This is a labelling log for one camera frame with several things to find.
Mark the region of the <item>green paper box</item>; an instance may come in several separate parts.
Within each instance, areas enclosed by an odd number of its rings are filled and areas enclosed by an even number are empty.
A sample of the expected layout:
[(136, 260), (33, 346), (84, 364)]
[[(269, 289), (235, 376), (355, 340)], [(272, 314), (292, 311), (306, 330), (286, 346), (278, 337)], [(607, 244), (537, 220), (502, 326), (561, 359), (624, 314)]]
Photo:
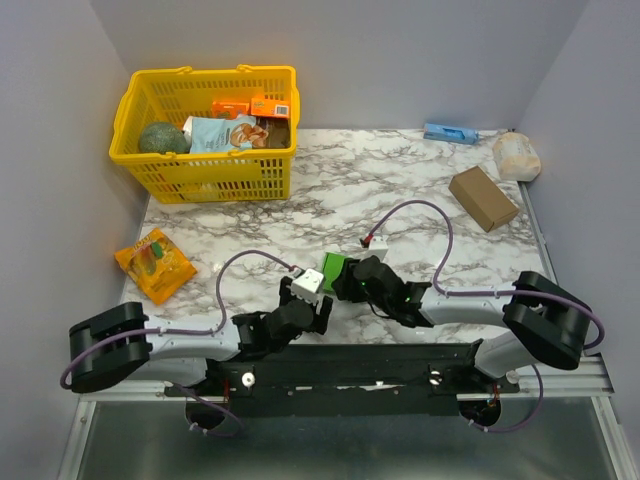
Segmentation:
[(327, 294), (334, 294), (333, 282), (341, 274), (343, 267), (349, 261), (355, 261), (355, 258), (348, 257), (339, 253), (326, 252), (322, 262), (322, 274), (324, 275), (323, 289)]

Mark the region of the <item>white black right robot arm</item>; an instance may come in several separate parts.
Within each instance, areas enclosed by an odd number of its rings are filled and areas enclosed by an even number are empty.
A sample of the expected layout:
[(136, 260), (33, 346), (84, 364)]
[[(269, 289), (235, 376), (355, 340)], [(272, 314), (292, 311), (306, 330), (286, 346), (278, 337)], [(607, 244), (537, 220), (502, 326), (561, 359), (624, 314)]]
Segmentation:
[(506, 328), (482, 340), (473, 359), (461, 365), (461, 382), (474, 392), (530, 364), (577, 369), (591, 323), (584, 302), (532, 271), (507, 286), (445, 291), (432, 282), (402, 280), (376, 256), (347, 258), (331, 289), (339, 300), (369, 303), (408, 328), (454, 323)]

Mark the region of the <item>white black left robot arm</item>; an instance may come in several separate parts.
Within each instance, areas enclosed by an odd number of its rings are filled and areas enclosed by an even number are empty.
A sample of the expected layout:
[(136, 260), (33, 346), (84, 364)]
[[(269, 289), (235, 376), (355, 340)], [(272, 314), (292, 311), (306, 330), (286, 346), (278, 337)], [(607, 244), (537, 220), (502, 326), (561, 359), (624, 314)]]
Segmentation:
[(207, 316), (170, 322), (147, 315), (139, 302), (126, 302), (69, 329), (70, 364), (60, 386), (74, 393), (107, 390), (149, 362), (192, 360), (187, 383), (201, 395), (214, 393), (222, 380), (220, 368), (209, 362), (251, 362), (280, 353), (304, 333), (326, 333), (333, 299), (323, 286), (312, 287), (306, 271), (284, 277), (279, 306), (271, 312), (235, 315), (214, 326)]

